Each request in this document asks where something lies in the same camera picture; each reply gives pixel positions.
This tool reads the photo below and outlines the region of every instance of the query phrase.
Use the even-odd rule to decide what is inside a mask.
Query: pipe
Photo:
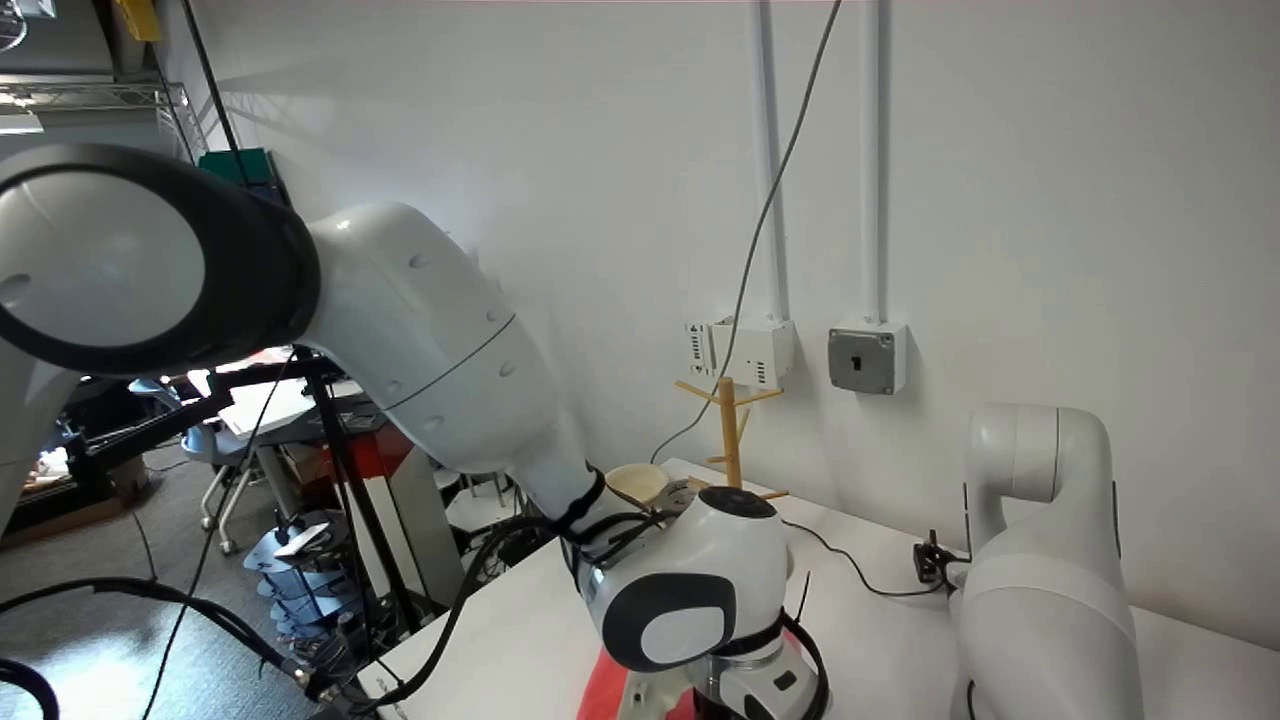
[[[777,125],[777,58],[774,58],[774,0],[756,0],[756,58],[760,58],[760,131],[765,131],[765,182],[780,168],[780,125]],[[794,320],[788,304],[788,243],[784,243],[784,194],[774,202],[765,242],[765,314],[768,320]]]
[[[885,325],[890,243],[890,0],[863,0],[860,21],[860,314]]]

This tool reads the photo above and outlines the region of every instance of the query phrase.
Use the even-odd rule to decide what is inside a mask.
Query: white wall
[[[752,477],[955,537],[968,413],[1079,406],[1115,441],[1132,595],[1280,649],[1280,3],[895,3],[890,297],[922,365],[891,406],[826,385],[826,327],[856,317],[852,13],[788,182],[803,374]],[[399,197],[475,247],[600,464],[692,413],[678,327],[728,314],[765,194],[752,3],[206,16],[306,218]],[[784,125],[819,21],[780,9]]]

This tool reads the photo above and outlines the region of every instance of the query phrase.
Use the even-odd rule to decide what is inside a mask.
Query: wall socket
[[[844,325],[830,331],[830,375],[860,395],[895,395],[907,385],[907,325]]]
[[[715,385],[728,358],[733,320],[689,325],[692,380]],[[733,375],[740,389],[777,393],[797,360],[797,325],[794,320],[746,320],[736,327]]]

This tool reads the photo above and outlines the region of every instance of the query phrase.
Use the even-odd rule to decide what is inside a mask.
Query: electrical outlet box
[[[907,327],[852,325],[830,331],[830,375],[860,395],[895,395],[907,385]]]
[[[712,385],[728,358],[733,320],[689,325],[692,380]],[[733,385],[777,393],[797,365],[797,325],[794,320],[746,320],[733,344]]]

